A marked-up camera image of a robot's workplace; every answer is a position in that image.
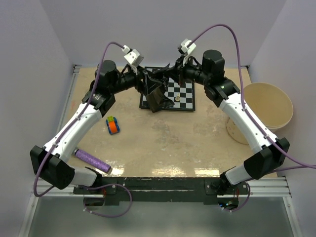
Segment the black trash bag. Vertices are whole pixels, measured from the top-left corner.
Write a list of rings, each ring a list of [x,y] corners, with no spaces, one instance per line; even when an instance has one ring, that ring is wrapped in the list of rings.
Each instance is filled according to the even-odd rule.
[[[169,64],[163,68],[160,68],[154,72],[156,73],[162,73],[163,74],[163,80],[166,79],[166,82],[168,82],[169,77],[166,74],[167,69],[169,68]],[[165,96],[165,88],[164,84],[162,84],[159,88],[155,89],[153,92],[151,92],[148,95],[145,95],[146,100],[148,102],[150,110],[155,113],[158,112],[159,108],[166,102],[170,102],[173,104],[171,100],[168,100]]]

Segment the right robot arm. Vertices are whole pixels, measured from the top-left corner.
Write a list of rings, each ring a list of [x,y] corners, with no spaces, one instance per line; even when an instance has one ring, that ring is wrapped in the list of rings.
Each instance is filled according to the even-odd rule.
[[[266,128],[247,107],[240,89],[224,76],[222,54],[217,50],[207,50],[203,53],[201,64],[194,57],[189,57],[187,62],[184,59],[184,56],[178,58],[175,65],[166,70],[166,75],[179,84],[192,81],[203,85],[207,98],[235,123],[253,152],[243,164],[221,174],[218,193],[231,194],[239,183],[258,180],[279,168],[290,144],[287,139],[279,139]]]

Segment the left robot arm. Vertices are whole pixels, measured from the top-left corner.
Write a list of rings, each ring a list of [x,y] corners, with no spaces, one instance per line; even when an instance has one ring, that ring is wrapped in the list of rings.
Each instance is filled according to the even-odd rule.
[[[34,194],[37,193],[39,179],[60,190],[69,185],[85,186],[92,194],[102,189],[100,174],[91,168],[75,168],[68,165],[68,160],[85,134],[105,116],[115,103],[115,94],[132,87],[145,95],[163,90],[167,86],[165,69],[151,72],[138,66],[135,70],[130,65],[120,72],[114,61],[105,60],[97,66],[95,80],[85,94],[78,110],[66,125],[43,146],[34,146],[30,157],[34,174]]]

